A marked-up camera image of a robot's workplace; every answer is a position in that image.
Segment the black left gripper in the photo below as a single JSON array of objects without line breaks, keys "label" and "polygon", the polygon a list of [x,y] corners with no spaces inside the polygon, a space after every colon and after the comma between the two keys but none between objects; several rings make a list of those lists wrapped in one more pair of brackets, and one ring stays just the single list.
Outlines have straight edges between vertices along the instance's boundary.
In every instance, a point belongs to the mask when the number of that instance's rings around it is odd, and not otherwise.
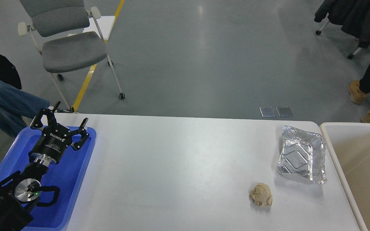
[{"label": "black left gripper", "polygon": [[[34,147],[28,153],[30,161],[35,159],[50,159],[53,164],[58,164],[65,153],[67,146],[71,146],[74,151],[80,150],[88,137],[85,128],[88,118],[85,117],[82,120],[78,129],[71,131],[68,127],[58,125],[55,117],[55,110],[60,105],[60,101],[57,101],[53,109],[42,108],[38,114],[32,120],[30,128],[33,130],[41,130],[43,127],[42,117],[46,116],[48,126],[44,127],[42,134],[37,140]],[[77,142],[72,142],[72,136],[80,135],[81,138]]]}]

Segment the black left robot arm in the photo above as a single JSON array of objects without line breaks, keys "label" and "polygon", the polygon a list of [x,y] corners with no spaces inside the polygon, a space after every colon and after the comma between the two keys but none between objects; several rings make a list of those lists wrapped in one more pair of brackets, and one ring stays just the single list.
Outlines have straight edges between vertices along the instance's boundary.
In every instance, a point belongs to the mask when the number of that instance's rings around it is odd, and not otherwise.
[{"label": "black left robot arm", "polygon": [[41,109],[30,125],[41,132],[27,153],[29,164],[23,171],[15,171],[0,181],[0,231],[20,231],[33,221],[35,207],[50,207],[57,203],[61,189],[57,185],[43,185],[43,176],[51,164],[59,164],[67,148],[80,150],[90,137],[82,120],[76,130],[57,122],[55,110]]}]

